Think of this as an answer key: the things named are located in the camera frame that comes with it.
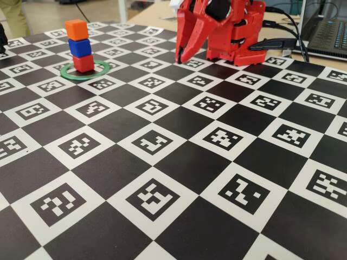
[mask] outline red cube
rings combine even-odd
[[[79,72],[90,72],[94,69],[94,59],[92,55],[87,55],[83,57],[72,56],[74,61],[75,69]]]

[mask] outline laptop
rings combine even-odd
[[[338,19],[339,12],[347,11],[347,1],[330,0],[338,10],[332,4],[318,2],[303,1],[299,30],[307,50],[312,55],[347,61],[347,19]]]

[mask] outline red robot arm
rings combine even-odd
[[[177,12],[176,62],[192,58],[208,38],[207,59],[236,66],[265,60],[266,51],[251,51],[258,42],[265,3],[253,0],[184,0]]]

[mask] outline orange cube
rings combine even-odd
[[[65,22],[67,37],[74,41],[88,39],[87,23],[83,20],[71,20]]]

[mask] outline green ring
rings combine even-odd
[[[67,80],[90,80],[105,75],[111,69],[111,66],[105,61],[94,61],[94,63],[103,65],[104,69],[101,72],[97,72],[92,75],[76,76],[67,73],[67,71],[74,65],[73,63],[70,63],[60,70],[60,75]]]

